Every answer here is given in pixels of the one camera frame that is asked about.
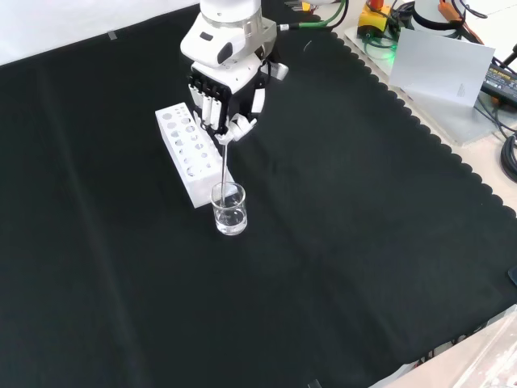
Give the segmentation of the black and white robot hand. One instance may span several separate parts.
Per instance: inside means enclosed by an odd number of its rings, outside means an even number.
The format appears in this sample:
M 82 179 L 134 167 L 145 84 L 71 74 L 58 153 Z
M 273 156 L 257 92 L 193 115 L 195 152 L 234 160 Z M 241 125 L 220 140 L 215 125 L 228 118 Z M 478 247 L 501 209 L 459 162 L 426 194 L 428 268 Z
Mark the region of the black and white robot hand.
M 267 84 L 273 78 L 282 81 L 287 74 L 286 65 L 255 54 L 217 68 L 193 63 L 188 88 L 195 122 L 224 146 L 241 140 L 258 122 Z

